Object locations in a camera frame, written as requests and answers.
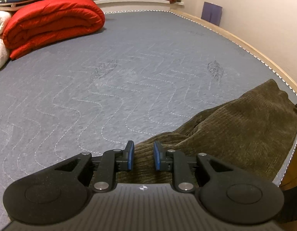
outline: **purple folder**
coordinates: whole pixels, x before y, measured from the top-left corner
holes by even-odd
[[[204,2],[201,19],[213,23],[217,26],[220,24],[222,7]]]

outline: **gray bed sheet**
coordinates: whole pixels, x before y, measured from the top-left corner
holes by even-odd
[[[107,14],[98,33],[9,62],[0,71],[0,229],[14,180],[172,131],[270,78],[297,103],[257,58],[167,12]]]

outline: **wall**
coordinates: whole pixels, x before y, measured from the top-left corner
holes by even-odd
[[[223,7],[220,27],[248,42],[297,83],[297,0],[182,0],[201,17],[204,1]]]

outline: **red blanket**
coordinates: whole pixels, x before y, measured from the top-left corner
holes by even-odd
[[[104,23],[104,13],[92,0],[43,0],[15,13],[3,41],[14,60],[47,44],[93,33]]]

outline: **brown cloth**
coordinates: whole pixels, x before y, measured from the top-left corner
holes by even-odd
[[[297,108],[270,79],[238,99],[199,112],[173,132],[138,143],[133,171],[118,173],[118,182],[171,182],[171,173],[155,171],[156,140],[166,150],[181,150],[187,156],[207,153],[272,181],[296,134]]]

